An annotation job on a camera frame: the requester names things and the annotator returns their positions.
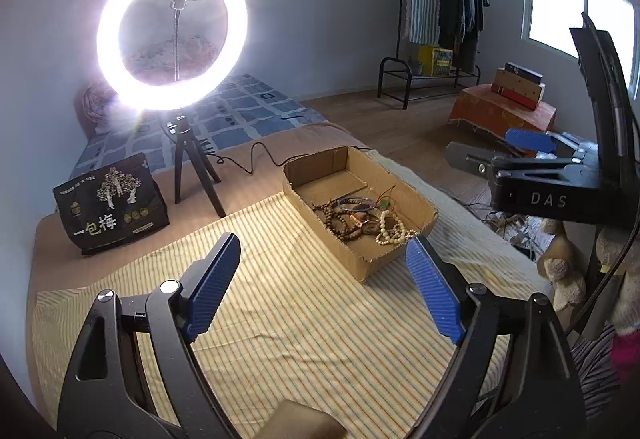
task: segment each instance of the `red box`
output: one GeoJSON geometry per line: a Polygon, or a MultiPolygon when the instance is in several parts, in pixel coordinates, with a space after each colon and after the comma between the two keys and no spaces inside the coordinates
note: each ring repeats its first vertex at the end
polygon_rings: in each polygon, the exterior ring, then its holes
{"type": "Polygon", "coordinates": [[[526,107],[527,109],[531,109],[532,111],[535,111],[536,107],[538,106],[538,104],[535,101],[527,98],[526,96],[522,96],[521,94],[518,94],[517,92],[512,91],[511,89],[507,89],[502,85],[491,84],[491,90],[492,92],[498,93],[499,95],[502,95],[505,98],[509,98],[510,100],[513,100],[514,102],[519,103],[520,105],[526,107]]]}

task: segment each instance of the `bag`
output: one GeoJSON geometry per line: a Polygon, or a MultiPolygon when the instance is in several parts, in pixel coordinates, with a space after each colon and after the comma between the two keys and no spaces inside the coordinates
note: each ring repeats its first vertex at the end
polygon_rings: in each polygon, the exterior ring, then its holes
{"type": "Polygon", "coordinates": [[[169,224],[142,153],[53,188],[60,219],[83,255],[132,242],[169,224]]]}

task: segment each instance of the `yellow box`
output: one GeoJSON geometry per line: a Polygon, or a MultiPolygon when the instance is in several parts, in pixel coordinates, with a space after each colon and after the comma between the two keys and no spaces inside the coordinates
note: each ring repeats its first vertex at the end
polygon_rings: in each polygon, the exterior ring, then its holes
{"type": "Polygon", "coordinates": [[[422,45],[418,51],[418,60],[424,64],[425,76],[449,76],[453,51],[435,45],[422,45]]]}

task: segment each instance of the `black stand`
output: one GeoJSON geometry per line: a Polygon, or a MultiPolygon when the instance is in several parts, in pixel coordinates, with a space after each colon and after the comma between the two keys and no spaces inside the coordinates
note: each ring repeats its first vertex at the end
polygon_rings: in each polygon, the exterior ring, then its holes
{"type": "MultiPolygon", "coordinates": [[[[180,23],[180,12],[186,7],[187,0],[171,0],[171,7],[175,11],[174,16],[174,80],[180,80],[180,58],[178,56],[178,24],[180,23]]],[[[191,132],[189,120],[183,114],[178,114],[175,118],[175,203],[180,202],[180,183],[182,181],[182,153],[187,151],[187,156],[198,174],[198,179],[206,191],[207,196],[220,217],[226,217],[225,209],[216,194],[209,175],[216,183],[220,182],[220,177],[213,170],[213,165],[204,153],[200,142],[191,132]]]]}
{"type": "MultiPolygon", "coordinates": [[[[458,87],[460,85],[458,83],[458,79],[476,78],[476,85],[478,85],[480,83],[481,72],[480,72],[480,67],[478,67],[477,65],[476,65],[476,70],[478,71],[478,74],[461,71],[459,65],[456,66],[455,71],[451,71],[448,75],[444,75],[444,76],[421,76],[421,75],[414,75],[411,73],[409,64],[405,60],[402,60],[400,58],[400,39],[402,35],[402,10],[403,10],[402,7],[404,6],[403,2],[404,2],[403,0],[400,0],[400,4],[398,6],[398,36],[396,37],[396,55],[394,57],[388,56],[386,58],[383,58],[382,61],[380,62],[380,73],[378,74],[378,98],[382,97],[382,95],[388,96],[389,98],[393,98],[394,100],[402,102],[402,109],[406,110],[406,108],[409,106],[409,102],[412,102],[415,100],[427,100],[427,99],[433,99],[433,98],[440,98],[441,96],[450,96],[450,95],[458,94],[457,91],[453,90],[450,92],[439,92],[431,95],[426,94],[424,96],[411,97],[410,96],[410,93],[412,90],[411,85],[412,85],[412,82],[414,82],[414,80],[417,80],[420,82],[428,82],[428,80],[446,80],[450,78],[455,78],[453,86],[458,87]],[[386,70],[385,66],[387,62],[399,63],[402,65],[402,68],[386,70]],[[382,92],[382,83],[385,78],[385,74],[390,76],[395,76],[396,78],[401,78],[406,82],[404,86],[404,98],[399,98],[397,96],[394,96],[393,94],[382,92]]],[[[441,86],[442,86],[442,83],[437,83],[435,85],[422,85],[420,87],[414,87],[413,90],[415,91],[419,89],[428,89],[430,87],[441,87],[441,86]]]]}
{"type": "Polygon", "coordinates": [[[213,204],[213,207],[220,217],[226,217],[225,209],[222,207],[218,194],[216,194],[216,190],[213,188],[209,175],[215,183],[220,182],[220,177],[213,169],[213,165],[200,146],[200,142],[193,135],[187,117],[183,114],[176,117],[175,135],[175,203],[178,204],[180,202],[182,153],[186,151],[196,174],[198,174],[198,179],[200,179],[204,191],[206,191],[207,196],[209,196],[211,204],[213,204]]]}

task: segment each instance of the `teddy bear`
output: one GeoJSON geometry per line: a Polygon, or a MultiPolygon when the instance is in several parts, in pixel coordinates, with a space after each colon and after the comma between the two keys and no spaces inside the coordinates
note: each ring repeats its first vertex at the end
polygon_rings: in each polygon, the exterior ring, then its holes
{"type": "Polygon", "coordinates": [[[562,221],[544,219],[540,229],[554,238],[538,260],[538,273],[551,281],[554,310],[568,317],[586,292],[584,278],[575,267],[577,250],[567,238],[562,221]]]}

